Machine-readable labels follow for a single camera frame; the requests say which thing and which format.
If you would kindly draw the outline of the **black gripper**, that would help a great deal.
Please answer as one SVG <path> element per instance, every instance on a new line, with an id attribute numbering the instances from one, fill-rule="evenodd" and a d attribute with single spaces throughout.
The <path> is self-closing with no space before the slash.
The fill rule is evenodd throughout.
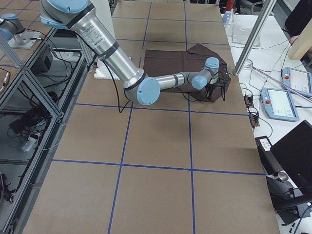
<path id="1" fill-rule="evenodd" d="M 212 97 L 214 90 L 216 89 L 217 85 L 216 84 L 207 84 L 206 85 L 206 98 Z"/>

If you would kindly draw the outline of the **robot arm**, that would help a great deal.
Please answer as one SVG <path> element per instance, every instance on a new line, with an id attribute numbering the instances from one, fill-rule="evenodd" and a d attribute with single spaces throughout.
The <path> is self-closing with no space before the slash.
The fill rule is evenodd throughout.
<path id="1" fill-rule="evenodd" d="M 14 13 L 7 13 L 0 16 L 0 35 L 5 40 L 10 40 L 14 35 L 25 31 L 19 18 Z"/>
<path id="2" fill-rule="evenodd" d="M 148 77 L 146 72 L 137 68 L 120 48 L 118 42 L 96 16 L 96 8 L 89 0 L 42 0 L 41 22 L 47 26 L 71 30 L 97 55 L 107 63 L 120 78 L 128 100 L 141 105 L 155 103 L 161 90 L 190 84 L 197 90 L 219 80 L 219 60 L 206 59 L 199 72 L 180 72 L 172 75 Z"/>

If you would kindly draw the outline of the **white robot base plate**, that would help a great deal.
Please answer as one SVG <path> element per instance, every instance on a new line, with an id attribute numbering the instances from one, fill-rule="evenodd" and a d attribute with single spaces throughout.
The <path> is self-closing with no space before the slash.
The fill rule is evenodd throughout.
<path id="1" fill-rule="evenodd" d="M 119 77 L 110 69 L 105 66 L 105 64 L 98 60 L 97 68 L 94 74 L 95 79 L 112 79 L 119 80 Z"/>

